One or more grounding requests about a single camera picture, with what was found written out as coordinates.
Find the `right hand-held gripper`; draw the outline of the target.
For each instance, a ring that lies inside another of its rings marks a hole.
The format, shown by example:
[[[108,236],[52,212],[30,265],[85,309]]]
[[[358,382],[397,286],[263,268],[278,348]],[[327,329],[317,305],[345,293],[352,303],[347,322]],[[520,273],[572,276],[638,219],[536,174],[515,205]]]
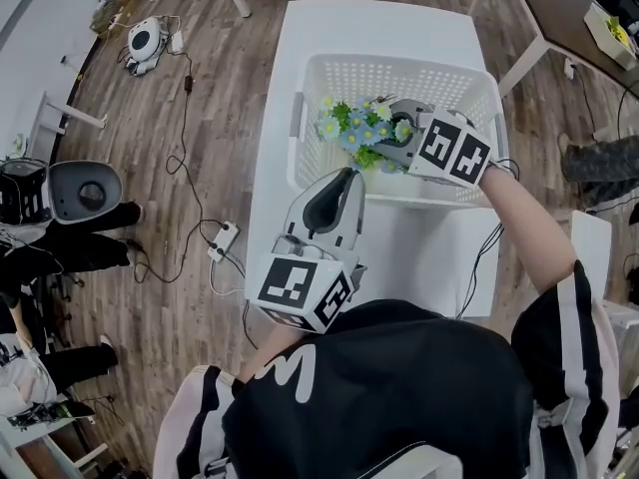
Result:
[[[492,157],[490,142],[462,113],[403,99],[390,106],[393,135],[373,146],[408,175],[475,188]]]

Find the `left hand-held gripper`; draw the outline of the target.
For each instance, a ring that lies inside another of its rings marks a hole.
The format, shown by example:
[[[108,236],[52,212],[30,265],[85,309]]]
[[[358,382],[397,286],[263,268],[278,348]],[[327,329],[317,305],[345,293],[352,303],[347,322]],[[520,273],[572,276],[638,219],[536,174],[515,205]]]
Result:
[[[352,250],[362,230],[364,201],[363,176],[352,168],[335,170],[298,195],[286,216],[286,235],[277,236],[259,263],[259,289],[250,302],[277,324],[325,333],[366,272]],[[302,240],[336,225],[336,246]]]

